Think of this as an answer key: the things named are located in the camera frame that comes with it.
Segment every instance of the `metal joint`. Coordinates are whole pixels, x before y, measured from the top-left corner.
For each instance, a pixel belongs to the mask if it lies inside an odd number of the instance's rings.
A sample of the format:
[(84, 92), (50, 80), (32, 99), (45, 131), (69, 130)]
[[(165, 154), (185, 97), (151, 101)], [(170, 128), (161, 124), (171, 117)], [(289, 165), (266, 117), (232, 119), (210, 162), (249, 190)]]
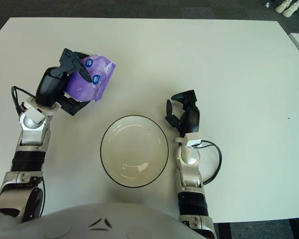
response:
[(210, 232), (213, 236), (209, 238), (217, 238), (214, 223), (211, 217), (199, 215), (181, 215), (178, 217), (178, 219), (191, 229)]

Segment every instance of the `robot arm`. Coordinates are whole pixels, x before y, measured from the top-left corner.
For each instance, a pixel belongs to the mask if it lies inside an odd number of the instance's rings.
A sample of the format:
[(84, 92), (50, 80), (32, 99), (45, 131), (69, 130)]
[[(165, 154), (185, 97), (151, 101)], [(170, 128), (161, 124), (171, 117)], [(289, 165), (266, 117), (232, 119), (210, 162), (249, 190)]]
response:
[(43, 180), (41, 171), (50, 140), (50, 122), (61, 108), (75, 115), (88, 102), (77, 102), (64, 96), (69, 74), (78, 71), (88, 82), (91, 78), (80, 62), (82, 53), (64, 49), (60, 66), (46, 70), (36, 96), (31, 96), (21, 106), (15, 100), (22, 131), (15, 149), (11, 170), (5, 174), (0, 188), (0, 232), (40, 216), (43, 192), (38, 185)]
[(178, 219), (202, 236), (216, 238), (213, 220), (208, 216), (203, 181), (198, 170), (200, 154), (197, 148), (201, 147), (203, 141), (197, 133), (199, 110), (195, 105), (196, 95), (191, 90), (174, 95), (171, 99), (182, 103), (185, 111), (178, 119), (172, 114), (171, 102), (167, 100), (165, 119), (180, 134), (175, 140), (179, 144), (175, 154), (175, 179), (180, 214)]

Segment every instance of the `robotic hand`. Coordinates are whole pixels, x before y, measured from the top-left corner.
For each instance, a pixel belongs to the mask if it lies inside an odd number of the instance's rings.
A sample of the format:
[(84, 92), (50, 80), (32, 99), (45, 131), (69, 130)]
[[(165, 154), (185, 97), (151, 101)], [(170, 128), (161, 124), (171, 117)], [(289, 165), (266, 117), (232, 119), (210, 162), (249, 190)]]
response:
[[(64, 96), (69, 75), (74, 71), (91, 82), (79, 60), (84, 57), (86, 55), (82, 53), (64, 49), (60, 66), (46, 70), (36, 96), (12, 87), (12, 98), (22, 131), (11, 171), (5, 174), (0, 188), (0, 239), (215, 239), (213, 221), (208, 216), (203, 182), (198, 171), (200, 155), (197, 148), (202, 147), (205, 141), (197, 134), (199, 110), (195, 106), (194, 91), (172, 97), (183, 103), (185, 113), (180, 120), (172, 115), (171, 103), (167, 101), (166, 119), (180, 132), (180, 137), (176, 139), (179, 147), (175, 154), (175, 179), (179, 220), (182, 223), (155, 210), (123, 203), (83, 205), (41, 217), (43, 192), (38, 185), (41, 182), (44, 184), (41, 168), (51, 134), (49, 124), (59, 104), (72, 116), (88, 104)], [(30, 95), (25, 103), (18, 104), (16, 90)]]
[[(38, 185), (43, 181), (41, 168), (51, 135), (49, 125), (59, 104), (73, 116), (89, 103), (77, 102), (64, 96), (64, 88), (71, 73), (78, 71), (86, 81), (92, 82), (80, 62), (80, 58), (86, 56), (64, 49), (59, 60), (60, 66), (46, 70), (36, 96), (18, 87), (11, 88), (22, 131), (11, 170), (5, 174), (0, 188), (0, 232), (40, 215), (43, 192)], [(25, 103), (18, 104), (16, 90), (30, 95)]]
[[(180, 134), (180, 137), (175, 140), (179, 144), (175, 153), (177, 165), (175, 179), (180, 214), (178, 219), (202, 236), (216, 238), (213, 220), (208, 216), (203, 184), (211, 182), (218, 174), (222, 158), (221, 151), (214, 143), (202, 140), (197, 133), (199, 110), (195, 105), (197, 99), (194, 90), (179, 93), (171, 99), (182, 103), (185, 111), (178, 119), (172, 114), (171, 102), (167, 100), (165, 119)], [(214, 175), (203, 182), (198, 171), (200, 154), (197, 149), (204, 147), (202, 144), (205, 142), (209, 143), (208, 146), (213, 145), (217, 148), (219, 165)]]

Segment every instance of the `white bowl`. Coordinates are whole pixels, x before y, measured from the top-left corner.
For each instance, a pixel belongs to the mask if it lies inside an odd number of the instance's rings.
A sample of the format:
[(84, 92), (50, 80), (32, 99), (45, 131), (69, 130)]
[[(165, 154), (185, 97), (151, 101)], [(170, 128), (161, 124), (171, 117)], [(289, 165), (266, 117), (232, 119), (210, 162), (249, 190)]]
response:
[(101, 161), (118, 184), (137, 188), (153, 182), (168, 159), (167, 139), (162, 129), (143, 116), (115, 121), (101, 143)]

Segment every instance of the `black cylindrical segment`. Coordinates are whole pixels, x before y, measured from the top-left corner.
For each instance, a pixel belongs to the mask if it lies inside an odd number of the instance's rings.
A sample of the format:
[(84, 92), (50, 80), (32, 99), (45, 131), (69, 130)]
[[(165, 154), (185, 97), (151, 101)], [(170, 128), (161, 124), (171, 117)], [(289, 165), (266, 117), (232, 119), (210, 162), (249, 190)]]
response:
[(12, 160), (12, 171), (41, 171), (45, 152), (17, 151)]
[(178, 194), (180, 215), (208, 216), (207, 203), (204, 194), (195, 192), (181, 192)]

